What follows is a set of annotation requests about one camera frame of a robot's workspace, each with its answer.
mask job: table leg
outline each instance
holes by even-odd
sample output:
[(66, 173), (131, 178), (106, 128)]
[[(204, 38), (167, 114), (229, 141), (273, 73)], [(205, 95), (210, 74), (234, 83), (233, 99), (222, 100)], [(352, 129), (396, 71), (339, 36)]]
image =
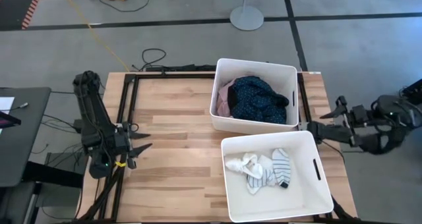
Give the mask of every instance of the table leg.
[(28, 161), (22, 179), (24, 181), (40, 181), (81, 188), (84, 176), (78, 173), (64, 171)]

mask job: wooden table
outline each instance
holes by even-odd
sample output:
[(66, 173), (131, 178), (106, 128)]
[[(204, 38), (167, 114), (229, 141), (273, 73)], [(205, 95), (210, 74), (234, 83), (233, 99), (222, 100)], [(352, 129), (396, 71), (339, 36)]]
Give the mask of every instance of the wooden table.
[[(122, 72), (110, 73), (108, 77), (103, 101), (112, 121), (117, 118), (124, 77)], [(322, 75), (304, 72), (303, 80), (311, 117), (331, 122), (318, 119), (330, 112)], [(212, 87), (212, 79), (140, 81), (133, 122), (151, 137), (135, 140), (133, 146), (149, 142), (154, 145), (137, 159), (138, 168), (127, 172), (118, 221), (230, 221), (220, 142), (243, 134), (214, 130), (209, 115)], [(129, 88), (127, 107), (131, 91)], [(305, 121), (303, 106), (300, 114)], [(329, 143), (340, 149), (339, 143)], [(319, 152), (333, 197), (350, 215), (356, 216), (342, 158), (324, 144), (319, 146)], [(93, 204), (96, 188), (97, 180), (86, 172), (79, 216)], [(112, 190), (106, 217), (111, 214), (113, 194)], [(312, 221), (312, 217), (280, 221)]]

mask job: lamp base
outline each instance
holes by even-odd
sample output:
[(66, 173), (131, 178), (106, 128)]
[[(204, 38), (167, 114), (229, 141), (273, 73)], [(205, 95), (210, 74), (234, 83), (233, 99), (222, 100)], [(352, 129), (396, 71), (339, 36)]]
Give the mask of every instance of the lamp base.
[(264, 23), (264, 15), (251, 6), (237, 7), (230, 14), (230, 22), (240, 30), (256, 30)]

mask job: white laundry basket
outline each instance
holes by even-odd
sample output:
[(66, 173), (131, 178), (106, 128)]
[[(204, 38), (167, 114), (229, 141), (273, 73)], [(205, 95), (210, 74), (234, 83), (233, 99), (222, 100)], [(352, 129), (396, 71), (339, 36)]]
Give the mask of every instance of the white laundry basket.
[[(257, 76), (268, 83), (277, 94), (281, 94), (289, 99), (289, 105), (286, 107), (287, 123), (285, 125), (218, 116), (216, 104), (219, 89), (234, 78), (242, 76)], [(299, 122), (296, 68), (273, 63), (260, 63), (237, 59), (218, 60), (216, 77), (212, 90), (210, 114), (212, 124), (216, 130), (240, 132), (244, 134), (291, 131)]]
[(246, 175), (224, 167), (227, 204), (232, 221), (264, 221), (333, 210), (318, 150), (308, 131), (226, 138), (222, 141), (223, 164), (225, 159), (241, 158), (245, 152), (271, 158), (276, 148), (282, 148), (290, 158), (291, 180), (286, 189), (279, 186), (262, 187), (252, 195), (247, 190)]

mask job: pink clothing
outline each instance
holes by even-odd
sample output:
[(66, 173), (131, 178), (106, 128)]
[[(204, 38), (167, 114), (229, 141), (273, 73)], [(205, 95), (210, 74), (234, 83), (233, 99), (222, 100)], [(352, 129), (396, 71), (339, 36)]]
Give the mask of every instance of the pink clothing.
[(236, 79), (233, 79), (231, 82), (220, 88), (218, 91), (217, 99), (217, 115), (221, 117), (230, 117), (230, 108), (227, 103), (227, 92), (229, 87), (235, 83)]

